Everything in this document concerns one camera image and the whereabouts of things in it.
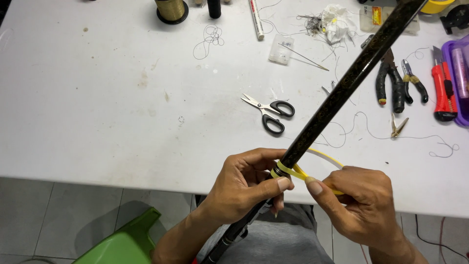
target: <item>black pliers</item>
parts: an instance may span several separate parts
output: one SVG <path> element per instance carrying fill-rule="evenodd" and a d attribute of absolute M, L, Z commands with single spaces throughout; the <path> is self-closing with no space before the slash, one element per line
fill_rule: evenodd
<path fill-rule="evenodd" d="M 412 97 L 410 97 L 410 94 L 409 94 L 409 82 L 415 85 L 415 88 L 417 88 L 417 91 L 422 96 L 422 103 L 428 102 L 427 89 L 425 89 L 425 86 L 420 82 L 417 76 L 412 74 L 412 70 L 410 69 L 409 63 L 406 60 L 402 60 L 401 66 L 402 66 L 402 71 L 404 72 L 404 78 L 402 80 L 404 81 L 406 102 L 409 104 L 414 102 L 414 99 L 412 99 Z"/>
<path fill-rule="evenodd" d="M 404 111 L 405 101 L 404 82 L 397 71 L 396 64 L 394 64 L 394 55 L 391 49 L 388 49 L 383 58 L 381 58 L 378 77 L 376 77 L 376 96 L 380 105 L 386 104 L 385 80 L 387 74 L 391 77 L 391 83 L 393 85 L 394 113 L 402 113 Z"/>

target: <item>table surface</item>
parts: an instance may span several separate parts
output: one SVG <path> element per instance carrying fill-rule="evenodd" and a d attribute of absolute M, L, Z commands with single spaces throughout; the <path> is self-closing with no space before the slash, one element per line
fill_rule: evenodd
<path fill-rule="evenodd" d="M 277 1 L 259 0 L 259 8 Z M 358 13 L 354 0 L 336 3 Z M 78 184 L 206 194 L 224 159 L 257 147 L 288 148 L 326 98 L 330 87 L 359 55 L 369 34 L 357 30 L 353 43 L 331 53 L 319 36 L 295 34 L 295 51 L 331 69 L 324 71 L 293 54 L 288 66 L 268 61 L 275 30 L 258 41 L 247 0 L 222 4 L 211 20 L 207 7 L 189 3 L 188 18 L 166 25 L 152 0 L 13 0 L 0 28 L 0 175 Z M 280 32 L 304 29 L 296 15 L 320 13 L 315 1 L 282 1 L 260 11 Z M 353 20 L 358 27 L 358 15 Z M 440 47 L 467 31 L 447 36 L 437 16 L 420 15 L 417 36 L 393 45 L 396 64 L 408 56 L 413 73 L 435 101 L 431 46 Z M 214 23 L 224 45 L 210 45 L 202 60 L 204 28 Z M 266 32 L 271 26 L 264 23 Z M 437 137 L 379 140 L 391 134 L 391 105 L 376 102 L 371 72 L 334 123 L 312 147 L 343 164 L 384 171 L 391 179 L 398 211 L 469 217 L 468 130 L 433 117 L 435 104 L 415 102 L 397 115 L 409 122 L 401 136 Z M 388 97 L 391 94 L 387 78 Z M 261 103 L 288 100 L 296 108 L 281 119 L 281 137 L 269 134 L 260 111 L 240 99 Z M 354 114 L 359 113 L 354 121 Z M 318 179 L 334 167 L 311 154 L 299 164 Z M 304 184 L 286 192 L 287 202 L 314 204 Z"/>

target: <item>fishing rod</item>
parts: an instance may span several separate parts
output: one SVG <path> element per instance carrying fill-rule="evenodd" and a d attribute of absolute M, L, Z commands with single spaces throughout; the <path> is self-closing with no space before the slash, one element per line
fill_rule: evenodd
<path fill-rule="evenodd" d="M 291 169 L 293 165 L 300 160 L 306 150 L 313 144 L 353 92 L 359 87 L 379 60 L 381 60 L 383 55 L 412 21 L 426 1 L 427 0 L 400 0 L 398 2 L 394 11 L 389 15 L 378 32 L 376 32 L 375 36 L 363 49 L 352 66 L 350 66 L 342 79 L 340 79 L 337 86 L 332 90 L 331 94 L 326 98 L 301 133 L 290 145 L 284 156 L 280 159 L 280 162 L 285 167 Z M 278 165 L 275 165 L 274 169 L 271 171 L 270 177 L 272 177 L 272 172 L 280 177 L 289 176 L 289 174 L 282 171 Z M 231 224 L 222 238 L 211 249 L 207 256 L 205 256 L 201 264 L 217 263 L 233 242 L 243 239 L 248 235 L 248 225 L 250 225 L 259 214 L 268 211 L 272 203 L 273 199 L 267 199 L 256 204 L 241 220 Z"/>

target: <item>black scissors handle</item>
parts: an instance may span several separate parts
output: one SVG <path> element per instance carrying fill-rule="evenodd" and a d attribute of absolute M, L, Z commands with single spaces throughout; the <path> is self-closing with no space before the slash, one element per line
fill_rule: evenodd
<path fill-rule="evenodd" d="M 286 106 L 287 108 L 290 109 L 290 112 L 291 113 L 287 113 L 285 111 L 282 111 L 280 108 L 279 108 L 279 105 L 284 105 Z M 281 116 L 286 116 L 286 117 L 292 117 L 294 114 L 295 114 L 295 108 L 289 104 L 288 102 L 285 102 L 285 101 L 275 101 L 273 103 L 270 104 L 270 107 L 272 107 L 273 109 L 275 109 L 276 111 L 278 111 L 278 113 L 281 115 Z"/>
<path fill-rule="evenodd" d="M 275 131 L 275 130 L 271 129 L 267 125 L 267 122 L 274 123 L 275 125 L 277 125 L 279 127 L 280 130 Z M 272 134 L 282 134 L 283 131 L 285 130 L 285 126 L 282 123 L 280 123 L 280 120 L 272 118 L 270 115 L 267 115 L 267 114 L 262 115 L 262 124 L 264 125 L 264 128 Z"/>

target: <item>red wire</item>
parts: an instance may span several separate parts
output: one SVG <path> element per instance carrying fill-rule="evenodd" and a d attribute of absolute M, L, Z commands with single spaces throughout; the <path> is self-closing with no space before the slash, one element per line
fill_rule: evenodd
<path fill-rule="evenodd" d="M 368 264 L 368 259 L 366 259 L 365 250 L 363 249 L 363 245 L 360 244 L 360 247 L 362 248 L 363 257 L 365 257 L 366 264 Z"/>
<path fill-rule="evenodd" d="M 443 219 L 441 220 L 439 249 L 440 249 L 441 258 L 443 259 L 443 262 L 446 264 L 445 256 L 443 256 L 443 251 L 441 250 L 441 238 L 443 237 L 443 224 L 445 223 L 445 218 L 446 217 L 443 217 Z"/>

